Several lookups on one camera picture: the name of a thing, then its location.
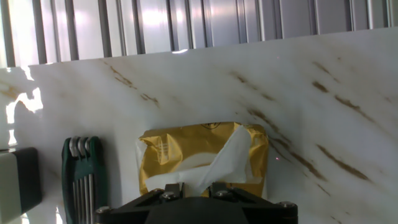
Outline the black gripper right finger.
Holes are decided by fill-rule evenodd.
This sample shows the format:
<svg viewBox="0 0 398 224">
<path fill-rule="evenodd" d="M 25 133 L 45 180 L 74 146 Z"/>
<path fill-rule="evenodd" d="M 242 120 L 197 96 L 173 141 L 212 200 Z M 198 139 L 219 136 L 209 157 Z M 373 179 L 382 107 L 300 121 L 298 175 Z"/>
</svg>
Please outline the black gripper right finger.
<svg viewBox="0 0 398 224">
<path fill-rule="evenodd" d="M 298 206 L 293 202 L 272 203 L 224 182 L 209 187 L 214 210 L 229 223 L 298 224 Z"/>
</svg>

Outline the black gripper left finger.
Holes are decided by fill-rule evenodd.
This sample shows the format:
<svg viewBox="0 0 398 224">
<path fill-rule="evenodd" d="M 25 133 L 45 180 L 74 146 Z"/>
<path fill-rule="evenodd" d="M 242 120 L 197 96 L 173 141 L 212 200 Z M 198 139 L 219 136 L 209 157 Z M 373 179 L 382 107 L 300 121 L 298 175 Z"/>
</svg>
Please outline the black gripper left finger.
<svg viewBox="0 0 398 224">
<path fill-rule="evenodd" d="M 100 207 L 95 211 L 94 222 L 101 224 L 145 223 L 149 212 L 162 205 L 184 198 L 184 183 L 166 184 L 119 207 Z"/>
</svg>

